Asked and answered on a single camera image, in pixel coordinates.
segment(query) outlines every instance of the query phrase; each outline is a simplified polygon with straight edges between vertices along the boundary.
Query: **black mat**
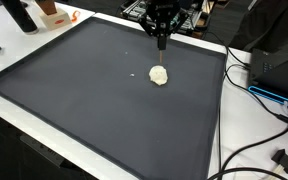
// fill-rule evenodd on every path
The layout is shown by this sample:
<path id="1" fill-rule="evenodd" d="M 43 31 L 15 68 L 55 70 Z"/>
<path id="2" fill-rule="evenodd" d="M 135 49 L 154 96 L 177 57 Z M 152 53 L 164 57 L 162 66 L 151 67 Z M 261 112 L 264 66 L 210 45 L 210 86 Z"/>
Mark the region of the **black mat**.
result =
<path id="1" fill-rule="evenodd" d="M 141 179 L 205 180 L 225 55 L 177 41 L 164 54 L 158 87 L 156 40 L 91 18 L 3 70 L 0 95 Z"/>

